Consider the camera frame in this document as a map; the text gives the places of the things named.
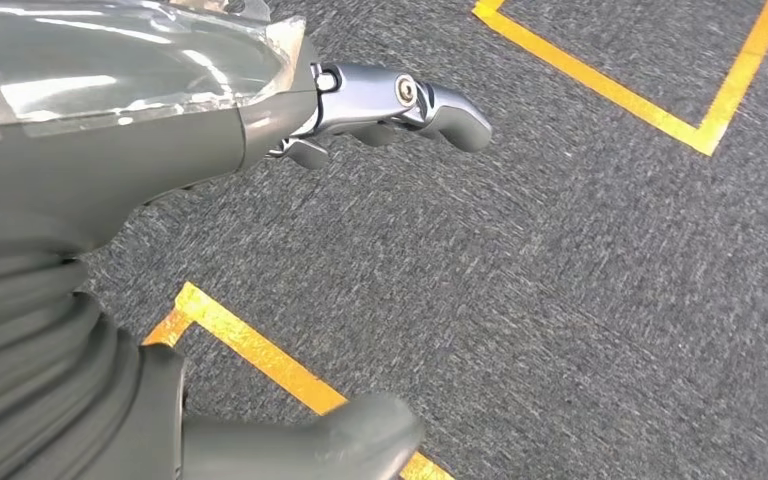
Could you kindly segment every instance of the finger screw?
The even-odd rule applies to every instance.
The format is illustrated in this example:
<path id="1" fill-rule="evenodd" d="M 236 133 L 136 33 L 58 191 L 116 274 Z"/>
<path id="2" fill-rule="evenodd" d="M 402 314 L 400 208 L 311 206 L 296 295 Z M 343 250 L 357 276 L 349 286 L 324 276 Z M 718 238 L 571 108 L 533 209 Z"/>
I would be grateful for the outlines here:
<path id="1" fill-rule="evenodd" d="M 410 75 L 400 75 L 396 79 L 396 97 L 406 107 L 416 103 L 416 82 Z"/>

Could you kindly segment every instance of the robotic hand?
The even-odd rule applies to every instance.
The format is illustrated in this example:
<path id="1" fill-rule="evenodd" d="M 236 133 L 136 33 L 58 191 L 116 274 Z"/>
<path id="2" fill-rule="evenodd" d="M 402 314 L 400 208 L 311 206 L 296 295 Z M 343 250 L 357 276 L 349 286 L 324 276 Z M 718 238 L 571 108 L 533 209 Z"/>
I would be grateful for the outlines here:
<path id="1" fill-rule="evenodd" d="M 318 94 L 316 112 L 292 136 L 270 150 L 272 157 L 290 157 L 317 169 L 329 159 L 313 140 L 323 134 L 351 133 L 377 147 L 396 140 L 396 129 L 424 137 L 445 138 L 465 152 L 490 143 L 487 119 L 463 95 L 406 73 L 385 68 L 330 63 L 311 65 Z"/>
<path id="2" fill-rule="evenodd" d="M 264 157 L 321 167 L 322 136 L 489 142 L 457 92 L 323 63 L 303 26 L 142 0 L 0 0 L 0 479 L 385 480 L 415 452 L 422 426 L 388 396 L 302 427 L 184 418 L 184 360 L 138 347 L 76 291 L 78 257 L 135 208 Z"/>

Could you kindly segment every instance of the transparent plastic cover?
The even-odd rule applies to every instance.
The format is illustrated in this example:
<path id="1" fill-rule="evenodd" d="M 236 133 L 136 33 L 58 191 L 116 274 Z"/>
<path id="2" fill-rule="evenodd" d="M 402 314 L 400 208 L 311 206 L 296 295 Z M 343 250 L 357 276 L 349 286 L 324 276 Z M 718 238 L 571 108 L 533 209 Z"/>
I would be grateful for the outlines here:
<path id="1" fill-rule="evenodd" d="M 251 105 L 290 89 L 304 29 L 150 1 L 0 1 L 0 125 L 47 135 Z"/>

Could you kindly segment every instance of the gray carpet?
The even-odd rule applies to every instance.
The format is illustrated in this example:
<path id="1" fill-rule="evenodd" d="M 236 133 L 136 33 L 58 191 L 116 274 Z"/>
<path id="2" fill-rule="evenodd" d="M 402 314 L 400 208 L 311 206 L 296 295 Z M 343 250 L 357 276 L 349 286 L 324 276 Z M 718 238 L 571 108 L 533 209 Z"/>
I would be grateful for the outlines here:
<path id="1" fill-rule="evenodd" d="M 768 478 L 768 57 L 713 158 L 488 29 L 466 0 L 272 2 L 331 59 L 464 90 L 497 128 L 264 163 L 136 212 L 93 255 L 142 337 L 192 281 L 352 397 L 405 398 L 456 479 Z M 762 2 L 503 11 L 697 123 Z M 198 328 L 190 408 L 311 413 Z"/>

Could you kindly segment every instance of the floor marking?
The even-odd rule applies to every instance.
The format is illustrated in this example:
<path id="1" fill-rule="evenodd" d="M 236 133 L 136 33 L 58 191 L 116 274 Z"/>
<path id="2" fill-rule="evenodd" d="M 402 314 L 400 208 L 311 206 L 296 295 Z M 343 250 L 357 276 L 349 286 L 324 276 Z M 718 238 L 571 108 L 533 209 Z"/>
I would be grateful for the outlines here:
<path id="1" fill-rule="evenodd" d="M 768 50 L 768 0 L 749 37 L 717 92 L 699 127 L 694 127 L 661 107 L 608 78 L 584 62 L 499 12 L 505 0 L 479 0 L 472 13 L 495 32 L 531 52 L 544 62 L 628 110 L 646 123 L 711 156 L 722 140 L 737 107 Z"/>
<path id="2" fill-rule="evenodd" d="M 346 402 L 339 392 L 189 282 L 175 297 L 172 312 L 154 327 L 143 345 L 164 343 L 174 347 L 193 323 L 231 347 L 317 414 L 323 415 Z M 454 480 L 419 453 L 411 458 L 401 477 L 404 480 Z"/>

